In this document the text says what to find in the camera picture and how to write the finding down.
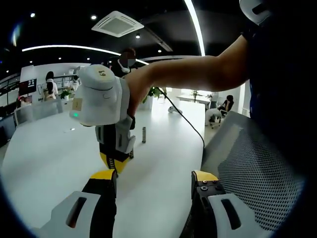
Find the human arm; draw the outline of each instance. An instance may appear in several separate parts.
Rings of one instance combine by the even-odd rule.
[[[247,41],[240,36],[221,55],[154,62],[125,76],[130,88],[129,114],[152,86],[224,91],[247,79]]]
[[[231,102],[227,100],[227,104],[226,104],[226,111],[227,111],[227,112],[229,111],[229,104],[230,104],[230,103],[231,103]]]

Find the mesh chair back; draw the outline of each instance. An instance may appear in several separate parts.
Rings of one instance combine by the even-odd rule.
[[[286,219],[305,184],[255,123],[234,112],[206,146],[202,171],[217,175],[225,191],[243,200],[271,231]]]

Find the white table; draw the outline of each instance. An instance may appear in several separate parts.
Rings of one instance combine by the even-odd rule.
[[[204,106],[177,104],[203,137]],[[155,100],[152,111],[136,114],[134,159],[117,180],[114,238],[175,238],[184,227],[191,207],[191,171],[200,169],[203,143],[179,114],[167,112],[169,106]],[[143,126],[146,144],[141,142]],[[39,228],[57,204],[101,170],[106,167],[94,127],[62,113],[17,128],[1,178],[27,227]]]

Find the person standing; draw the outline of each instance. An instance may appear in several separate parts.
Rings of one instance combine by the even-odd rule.
[[[122,78],[131,72],[131,66],[135,63],[136,52],[133,48],[126,48],[120,57],[111,58],[109,68],[115,76]]]

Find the curved ceiling light strip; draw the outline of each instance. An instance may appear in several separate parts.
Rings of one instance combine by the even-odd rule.
[[[35,47],[30,47],[30,48],[25,48],[22,50],[22,52],[25,51],[32,51],[32,50],[37,50],[37,49],[44,49],[44,48],[78,48],[78,49],[85,49],[85,50],[91,50],[91,51],[100,51],[100,52],[105,52],[108,54],[116,55],[119,56],[121,55],[120,53],[113,52],[113,51],[107,51],[99,48],[94,48],[94,47],[87,47],[87,46],[72,46],[72,45],[47,45],[47,46],[35,46]],[[148,65],[149,63],[146,63],[142,60],[136,59],[137,62],[143,63],[145,65]]]
[[[198,37],[198,43],[199,43],[201,55],[202,56],[206,56],[205,55],[204,42],[203,42],[203,35],[202,35],[202,31],[200,29],[200,25],[199,25],[199,21],[198,21],[198,17],[197,17],[194,5],[193,5],[191,0],[184,0],[184,1],[185,1],[186,5],[187,5],[188,11],[189,11],[189,13],[190,13],[190,15],[192,17],[192,20],[193,20],[193,23],[194,23],[194,26],[195,26],[195,30],[196,30],[196,34],[197,34],[197,37]]]

